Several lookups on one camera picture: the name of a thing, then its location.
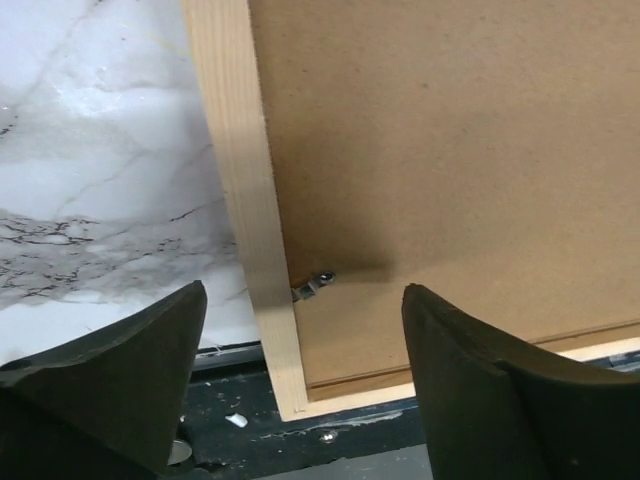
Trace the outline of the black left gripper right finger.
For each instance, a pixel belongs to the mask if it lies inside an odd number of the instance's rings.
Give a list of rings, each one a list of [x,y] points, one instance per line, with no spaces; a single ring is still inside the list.
[[[418,284],[402,320],[435,478],[638,477],[636,374],[541,349]]]

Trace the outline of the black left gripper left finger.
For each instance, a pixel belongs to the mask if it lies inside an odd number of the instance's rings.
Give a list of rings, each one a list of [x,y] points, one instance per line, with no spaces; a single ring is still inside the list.
[[[4,479],[160,479],[207,308],[194,281],[1,368]]]

